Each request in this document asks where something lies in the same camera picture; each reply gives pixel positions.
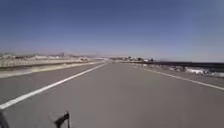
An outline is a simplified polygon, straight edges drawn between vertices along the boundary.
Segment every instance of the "white lane line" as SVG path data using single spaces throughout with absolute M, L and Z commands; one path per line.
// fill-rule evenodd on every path
M 153 72 L 153 73 L 157 73 L 157 74 L 161 74 L 161 75 L 165 75 L 165 76 L 169 76 L 169 77 L 173 77 L 173 78 L 176 78 L 176 79 L 179 79 L 179 80 L 189 81 L 189 82 L 192 82 L 192 83 L 195 83 L 195 84 L 199 84 L 199 85 L 202 85 L 202 86 L 211 87 L 211 88 L 215 88 L 215 89 L 219 89 L 219 90 L 224 91 L 223 87 L 219 87 L 219 86 L 216 86 L 216 85 L 207 84 L 207 83 L 203 83 L 203 82 L 199 82 L 199 81 L 195 81 L 195 80 L 191 80 L 191 79 L 187 79 L 187 78 L 183 78 L 183 77 L 180 77 L 180 76 L 175 76 L 175 75 L 171 75 L 171 74 L 167 74 L 167 73 L 163 73 L 163 72 L 158 72 L 158 71 L 154 71 L 154 70 L 150 70 L 150 69 L 144 69 L 144 68 L 140 68 L 140 69 L 143 69 L 143 70 L 149 71 L 149 72 Z
M 102 67 L 102 66 L 104 66 L 104 65 L 106 65 L 106 64 L 102 64 L 102 65 L 96 66 L 96 67 L 91 68 L 91 69 L 88 69 L 88 70 L 86 70 L 86 71 L 84 71 L 84 72 L 81 72 L 81 73 L 78 73 L 78 74 L 76 74 L 76 75 L 73 75 L 73 76 L 70 76 L 70 77 L 68 77 L 68 78 L 65 78 L 65 79 L 63 79 L 63 80 L 60 80 L 60 81 L 58 81 L 58 82 L 56 82 L 56 83 L 47 85 L 47 86 L 45 86 L 45 87 L 43 87 L 43 88 L 40 88 L 40 89 L 38 89 L 38 90 L 35 90 L 35 91 L 33 91 L 33 92 L 30 92 L 30 93 L 27 93 L 27 94 L 25 94 L 25 95 L 19 96 L 19 97 L 13 99 L 13 100 L 10 100 L 10 101 L 8 101 L 8 102 L 6 102 L 6 103 L 1 104 L 1 105 L 0 105 L 0 109 L 6 109 L 6 108 L 8 108 L 8 107 L 10 107 L 10 106 L 12 106 L 12 105 L 15 105 L 15 104 L 17 104 L 17 103 L 19 103 L 19 102 L 21 102 L 21 101 L 23 101 L 23 100 L 29 98 L 29 97 L 32 97 L 32 96 L 37 95 L 37 94 L 39 94 L 39 93 L 42 93 L 42 92 L 44 92 L 44 91 L 46 91 L 46 90 L 48 90 L 48 89 L 50 89 L 50 88 L 56 87 L 56 86 L 58 86 L 58 85 L 60 85 L 60 84 L 62 84 L 62 83 L 64 83 L 64 82 L 66 82 L 66 81 L 69 81 L 69 80 L 71 80 L 71 79 L 74 79 L 74 78 L 76 78 L 76 77 L 79 77 L 79 76 L 81 76 L 81 75 L 84 75 L 84 74 L 86 74 L 86 73 L 88 73 L 88 72 L 91 72 L 91 71 L 93 71 L 93 70 L 95 70 L 95 69 L 97 69 L 97 68 L 100 68 L 100 67 Z

